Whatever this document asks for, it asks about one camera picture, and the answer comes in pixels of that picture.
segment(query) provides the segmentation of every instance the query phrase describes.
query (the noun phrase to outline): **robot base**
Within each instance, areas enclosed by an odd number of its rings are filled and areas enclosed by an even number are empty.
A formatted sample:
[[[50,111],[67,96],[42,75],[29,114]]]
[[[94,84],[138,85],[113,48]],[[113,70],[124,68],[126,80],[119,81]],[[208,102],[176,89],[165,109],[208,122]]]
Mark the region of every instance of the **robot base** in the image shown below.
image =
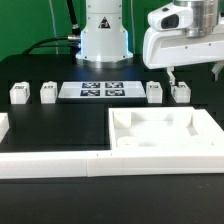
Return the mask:
[[[133,58],[125,58],[119,61],[108,61],[108,62],[101,62],[101,61],[90,61],[86,59],[79,59],[76,58],[76,64],[87,66],[90,68],[122,68],[127,65],[133,63]]]

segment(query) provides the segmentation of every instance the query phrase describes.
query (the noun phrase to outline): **white rectangular board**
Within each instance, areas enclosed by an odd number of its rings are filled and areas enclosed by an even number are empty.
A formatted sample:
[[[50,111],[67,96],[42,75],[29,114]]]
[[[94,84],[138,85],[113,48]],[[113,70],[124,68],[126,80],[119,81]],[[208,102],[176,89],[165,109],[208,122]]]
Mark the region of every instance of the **white rectangular board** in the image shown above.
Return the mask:
[[[64,82],[59,98],[145,98],[145,92],[139,81],[109,82]]]

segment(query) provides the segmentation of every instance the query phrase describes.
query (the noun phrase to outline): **green background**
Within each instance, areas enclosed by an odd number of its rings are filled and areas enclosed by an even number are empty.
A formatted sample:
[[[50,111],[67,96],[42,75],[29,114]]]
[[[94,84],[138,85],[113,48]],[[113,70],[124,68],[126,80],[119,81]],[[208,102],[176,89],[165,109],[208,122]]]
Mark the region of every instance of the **green background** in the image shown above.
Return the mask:
[[[135,27],[135,44],[133,44],[131,0],[123,0],[123,25],[129,32],[129,49],[132,52],[136,54],[142,53],[143,37],[148,28],[147,14],[169,2],[169,0],[133,0]],[[71,34],[66,1],[52,0],[52,3],[57,36]],[[73,0],[73,3],[78,22],[83,28],[86,22],[85,0]],[[0,60],[9,55],[22,53],[40,40],[54,37],[49,1],[0,0],[0,33]],[[53,48],[33,51],[33,53],[47,54],[54,54],[55,52]],[[59,49],[59,53],[68,52],[68,49]]]

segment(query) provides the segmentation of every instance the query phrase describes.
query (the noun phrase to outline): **black table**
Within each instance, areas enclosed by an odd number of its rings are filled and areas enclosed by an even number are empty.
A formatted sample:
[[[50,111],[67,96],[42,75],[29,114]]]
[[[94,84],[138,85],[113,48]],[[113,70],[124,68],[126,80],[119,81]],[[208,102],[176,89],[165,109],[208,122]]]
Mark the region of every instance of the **black table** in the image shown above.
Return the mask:
[[[212,65],[177,68],[177,80],[192,90],[187,106],[206,109],[224,128],[224,77],[212,82]],[[45,81],[159,81],[163,104],[78,102],[40,104]],[[31,99],[11,105],[9,90],[28,81]],[[69,55],[15,55],[0,64],[0,112],[10,130],[0,152],[109,150],[110,107],[186,106],[170,95],[164,70],[150,71],[135,56],[121,69],[90,69]],[[1,223],[224,223],[224,175],[154,175],[97,178],[0,180]]]

